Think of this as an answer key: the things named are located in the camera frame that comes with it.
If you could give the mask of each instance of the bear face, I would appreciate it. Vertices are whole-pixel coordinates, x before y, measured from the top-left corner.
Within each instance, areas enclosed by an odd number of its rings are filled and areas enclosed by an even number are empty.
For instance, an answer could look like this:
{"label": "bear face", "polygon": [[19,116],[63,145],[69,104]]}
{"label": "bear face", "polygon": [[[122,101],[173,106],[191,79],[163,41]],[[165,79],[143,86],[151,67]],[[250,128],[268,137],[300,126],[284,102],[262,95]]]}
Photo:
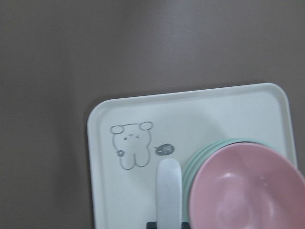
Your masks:
{"label": "bear face", "polygon": [[116,125],[110,128],[113,134],[112,143],[123,169],[129,170],[134,166],[144,167],[150,161],[151,142],[150,129],[152,122],[140,124]]}

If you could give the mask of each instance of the bear drawing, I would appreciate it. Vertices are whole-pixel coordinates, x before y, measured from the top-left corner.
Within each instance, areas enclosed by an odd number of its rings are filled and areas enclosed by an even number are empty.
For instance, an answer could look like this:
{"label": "bear drawing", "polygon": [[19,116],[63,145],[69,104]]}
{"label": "bear drawing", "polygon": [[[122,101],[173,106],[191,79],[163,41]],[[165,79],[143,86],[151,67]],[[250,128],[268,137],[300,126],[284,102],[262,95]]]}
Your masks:
{"label": "bear drawing", "polygon": [[115,125],[110,128],[112,143],[123,169],[146,166],[151,158],[148,148],[151,142],[152,122]]}

